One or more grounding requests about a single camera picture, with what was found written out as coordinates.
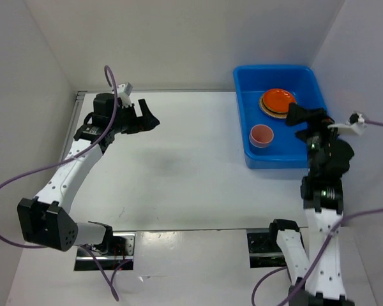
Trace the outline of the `black plastic plate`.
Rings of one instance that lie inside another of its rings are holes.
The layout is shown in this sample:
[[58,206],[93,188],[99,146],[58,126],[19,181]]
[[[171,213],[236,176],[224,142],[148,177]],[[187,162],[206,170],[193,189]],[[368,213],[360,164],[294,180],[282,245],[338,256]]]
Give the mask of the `black plastic plate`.
[[270,117],[274,117],[274,118],[280,118],[280,119],[283,119],[283,118],[286,118],[287,117],[287,113],[271,113],[271,112],[268,112],[265,108],[262,109],[262,111],[267,114],[268,116]]

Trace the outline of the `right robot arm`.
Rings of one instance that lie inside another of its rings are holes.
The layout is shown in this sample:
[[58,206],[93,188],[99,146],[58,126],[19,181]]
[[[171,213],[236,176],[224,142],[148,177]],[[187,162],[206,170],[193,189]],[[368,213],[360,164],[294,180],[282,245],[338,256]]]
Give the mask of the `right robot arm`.
[[334,120],[323,108],[289,105],[287,126],[306,123],[296,137],[306,144],[308,173],[301,181],[301,198],[308,223],[309,249],[296,222],[276,219],[267,243],[282,251],[291,281],[282,305],[354,305],[347,298],[340,263],[339,227],[343,217],[342,175],[354,156],[339,139]]

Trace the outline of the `green plastic plate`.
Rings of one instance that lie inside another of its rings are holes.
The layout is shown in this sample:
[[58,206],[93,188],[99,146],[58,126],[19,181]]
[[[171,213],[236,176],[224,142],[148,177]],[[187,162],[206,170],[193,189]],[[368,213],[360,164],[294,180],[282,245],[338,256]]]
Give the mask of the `green plastic plate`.
[[262,106],[263,106],[268,112],[274,113],[274,111],[271,110],[270,108],[268,108],[266,105],[262,104]]

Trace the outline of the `pink plastic cup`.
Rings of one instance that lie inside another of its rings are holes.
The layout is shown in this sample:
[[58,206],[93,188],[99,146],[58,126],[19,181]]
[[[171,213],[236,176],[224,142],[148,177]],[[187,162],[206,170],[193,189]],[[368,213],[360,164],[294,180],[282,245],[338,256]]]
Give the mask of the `pink plastic cup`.
[[257,148],[266,148],[270,146],[274,139],[273,130],[264,124],[257,124],[250,130],[249,141]]

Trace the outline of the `orange plastic plate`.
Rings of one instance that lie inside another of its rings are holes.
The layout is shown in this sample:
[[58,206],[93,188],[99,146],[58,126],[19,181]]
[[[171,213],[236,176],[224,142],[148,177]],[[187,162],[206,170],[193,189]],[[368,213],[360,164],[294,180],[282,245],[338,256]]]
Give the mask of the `orange plastic plate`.
[[287,113],[290,104],[297,103],[293,94],[284,89],[269,89],[262,95],[262,101],[274,113]]

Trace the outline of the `brown woven bamboo tray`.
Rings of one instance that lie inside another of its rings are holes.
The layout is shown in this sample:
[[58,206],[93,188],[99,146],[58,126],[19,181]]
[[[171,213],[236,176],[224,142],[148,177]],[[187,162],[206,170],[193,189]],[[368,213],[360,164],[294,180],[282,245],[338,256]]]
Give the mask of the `brown woven bamboo tray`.
[[265,95],[259,101],[260,109],[269,117],[274,119],[285,119],[289,110],[289,101],[280,99],[269,99]]

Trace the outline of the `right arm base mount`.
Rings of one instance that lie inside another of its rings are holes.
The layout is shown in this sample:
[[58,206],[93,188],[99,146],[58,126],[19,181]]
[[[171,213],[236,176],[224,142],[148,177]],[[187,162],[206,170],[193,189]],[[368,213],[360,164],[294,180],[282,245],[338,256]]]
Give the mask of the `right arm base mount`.
[[275,219],[267,229],[246,230],[252,268],[288,266],[303,273],[309,266],[299,226],[294,221]]

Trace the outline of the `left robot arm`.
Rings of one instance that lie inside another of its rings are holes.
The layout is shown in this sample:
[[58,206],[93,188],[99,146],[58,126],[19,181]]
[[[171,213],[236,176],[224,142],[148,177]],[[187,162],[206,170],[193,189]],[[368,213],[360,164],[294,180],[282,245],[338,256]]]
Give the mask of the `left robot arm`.
[[70,151],[48,184],[34,198],[23,198],[17,206],[26,242],[59,251],[74,245],[91,245],[105,255],[114,248],[112,227],[100,222],[75,222],[69,215],[74,198],[91,168],[103,157],[117,134],[150,131],[160,121],[146,101],[139,100],[142,115],[126,94],[97,94],[93,111],[76,131]]

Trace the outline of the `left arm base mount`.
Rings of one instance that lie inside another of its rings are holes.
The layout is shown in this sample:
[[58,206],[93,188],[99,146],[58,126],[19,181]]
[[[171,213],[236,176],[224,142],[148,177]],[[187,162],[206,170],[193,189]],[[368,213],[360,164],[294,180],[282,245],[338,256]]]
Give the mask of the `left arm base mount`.
[[[107,251],[99,251],[94,246],[90,250],[105,271],[133,270],[135,255],[136,232],[115,231],[112,245]],[[82,247],[78,247],[74,270],[86,272],[98,270],[93,257]]]

